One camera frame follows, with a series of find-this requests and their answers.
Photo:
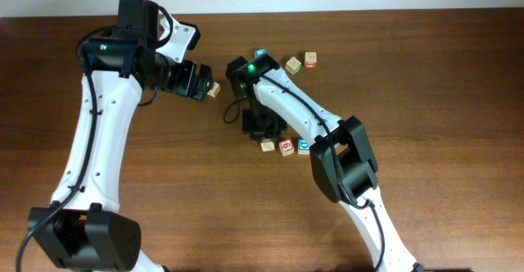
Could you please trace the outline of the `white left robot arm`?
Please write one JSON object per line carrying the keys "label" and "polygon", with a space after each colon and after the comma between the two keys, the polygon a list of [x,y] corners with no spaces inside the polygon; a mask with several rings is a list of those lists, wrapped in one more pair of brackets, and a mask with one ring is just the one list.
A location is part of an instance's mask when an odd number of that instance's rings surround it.
{"label": "white left robot arm", "polygon": [[139,224],[119,213],[120,169],[145,90],[201,101],[212,89],[211,69],[184,57],[199,38],[153,1],[120,0],[115,25],[79,41],[82,104],[69,160],[49,206],[28,218],[28,239],[56,267],[162,270],[142,250]]}

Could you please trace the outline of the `red letter I block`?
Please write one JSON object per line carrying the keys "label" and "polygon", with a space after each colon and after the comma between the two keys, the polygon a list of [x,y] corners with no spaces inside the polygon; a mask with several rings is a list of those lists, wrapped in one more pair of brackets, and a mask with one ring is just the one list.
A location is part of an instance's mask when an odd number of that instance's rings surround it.
{"label": "red letter I block", "polygon": [[263,152],[271,152],[275,150],[275,144],[272,140],[263,140],[260,143],[260,146]]}

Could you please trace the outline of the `blue letter D block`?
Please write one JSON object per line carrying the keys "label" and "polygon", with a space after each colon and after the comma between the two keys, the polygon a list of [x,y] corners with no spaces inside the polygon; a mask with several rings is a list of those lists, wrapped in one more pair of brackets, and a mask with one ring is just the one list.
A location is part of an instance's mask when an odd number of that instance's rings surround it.
{"label": "blue letter D block", "polygon": [[301,155],[309,155],[309,145],[303,138],[297,141],[297,152]]}

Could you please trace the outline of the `red number 9 block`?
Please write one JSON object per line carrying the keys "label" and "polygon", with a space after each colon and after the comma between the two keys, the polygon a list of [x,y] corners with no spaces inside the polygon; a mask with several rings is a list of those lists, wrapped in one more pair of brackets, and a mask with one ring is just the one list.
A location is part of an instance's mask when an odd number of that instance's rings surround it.
{"label": "red number 9 block", "polygon": [[282,139],[278,143],[278,146],[283,156],[289,156],[295,151],[295,146],[291,138]]}

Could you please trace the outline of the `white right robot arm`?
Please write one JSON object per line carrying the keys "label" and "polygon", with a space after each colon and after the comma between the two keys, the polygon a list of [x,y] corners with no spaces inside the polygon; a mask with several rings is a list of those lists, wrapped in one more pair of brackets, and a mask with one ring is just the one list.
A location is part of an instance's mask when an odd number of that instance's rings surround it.
{"label": "white right robot arm", "polygon": [[292,127],[309,147],[314,182],[323,195],[353,220],[378,272],[421,271],[403,244],[382,200],[377,160],[362,122],[343,120],[293,84],[269,55],[238,57],[225,74],[237,102],[242,130],[255,141],[276,138]]}

